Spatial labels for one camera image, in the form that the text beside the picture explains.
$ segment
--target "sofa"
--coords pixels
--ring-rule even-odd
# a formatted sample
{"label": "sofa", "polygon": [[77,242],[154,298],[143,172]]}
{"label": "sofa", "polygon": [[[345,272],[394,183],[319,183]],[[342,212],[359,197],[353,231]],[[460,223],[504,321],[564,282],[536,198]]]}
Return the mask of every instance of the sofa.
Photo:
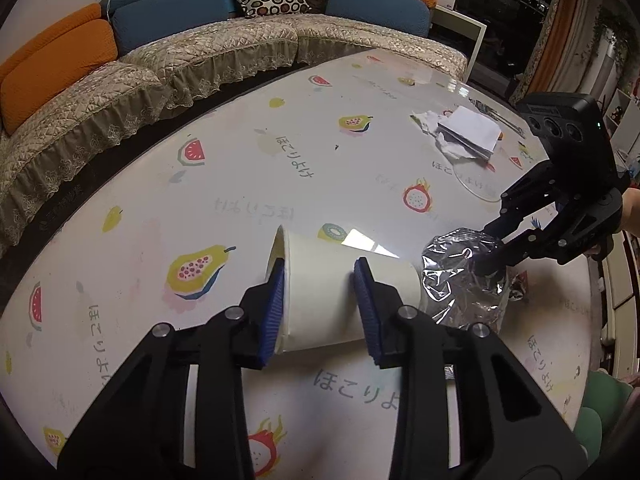
{"label": "sofa", "polygon": [[0,65],[0,258],[95,155],[225,84],[370,48],[462,78],[466,58],[426,38],[424,1],[323,5],[247,19],[237,0],[103,0],[33,38]]}

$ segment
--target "fruit print tablecloth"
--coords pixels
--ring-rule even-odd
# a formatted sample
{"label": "fruit print tablecloth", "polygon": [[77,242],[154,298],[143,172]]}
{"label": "fruit print tablecloth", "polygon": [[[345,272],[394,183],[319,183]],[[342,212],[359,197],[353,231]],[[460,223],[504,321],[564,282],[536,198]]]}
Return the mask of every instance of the fruit print tablecloth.
{"label": "fruit print tablecloth", "polygon": [[[504,127],[485,168],[452,166],[410,119],[472,108],[469,98],[527,132],[521,139]],[[384,51],[257,89],[145,153],[56,234],[0,319],[2,395],[55,463],[84,410],[155,323],[204,323],[262,282],[279,225],[327,243],[351,237],[419,268],[434,235],[482,228],[498,215],[500,193],[543,156],[508,110]],[[542,210],[526,223],[545,225],[553,214]],[[589,361],[587,263],[520,267],[530,300],[507,312],[502,337],[572,426]],[[385,479],[398,379],[398,370],[373,365],[363,342],[276,356],[263,372],[247,372],[255,470],[274,480]],[[192,398],[186,419],[188,462]],[[453,442],[457,431],[452,414]],[[452,463],[457,457],[453,446]]]}

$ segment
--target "tissue box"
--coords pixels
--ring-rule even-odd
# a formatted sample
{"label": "tissue box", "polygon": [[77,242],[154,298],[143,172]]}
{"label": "tissue box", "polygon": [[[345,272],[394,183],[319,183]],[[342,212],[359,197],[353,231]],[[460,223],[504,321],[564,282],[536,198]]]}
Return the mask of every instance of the tissue box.
{"label": "tissue box", "polygon": [[438,0],[438,5],[446,9],[455,10],[458,0]]}

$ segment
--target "green plant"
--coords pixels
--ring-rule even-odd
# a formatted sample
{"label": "green plant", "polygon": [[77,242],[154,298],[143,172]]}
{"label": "green plant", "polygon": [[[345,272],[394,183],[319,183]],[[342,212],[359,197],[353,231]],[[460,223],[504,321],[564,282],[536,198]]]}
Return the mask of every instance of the green plant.
{"label": "green plant", "polygon": [[598,16],[593,23],[593,38],[587,47],[586,54],[591,63],[600,38],[608,28],[616,37],[616,65],[620,73],[624,73],[627,64],[636,58],[640,50],[636,30],[624,14],[617,14],[607,7],[600,6]]}

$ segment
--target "white side table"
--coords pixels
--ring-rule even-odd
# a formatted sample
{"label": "white side table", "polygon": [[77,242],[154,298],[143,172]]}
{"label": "white side table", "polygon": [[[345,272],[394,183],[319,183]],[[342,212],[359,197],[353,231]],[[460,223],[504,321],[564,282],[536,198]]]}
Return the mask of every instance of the white side table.
{"label": "white side table", "polygon": [[450,10],[441,6],[436,6],[436,8],[431,11],[431,23],[436,23],[441,27],[453,30],[454,32],[462,34],[466,38],[471,38],[476,42],[474,51],[471,54],[468,65],[466,66],[465,76],[462,79],[462,82],[466,83],[471,75],[471,71],[473,70],[476,57],[478,57],[478,51],[480,50],[482,40],[484,40],[486,25],[474,20],[473,18],[465,16],[464,14],[460,14],[455,10]]}

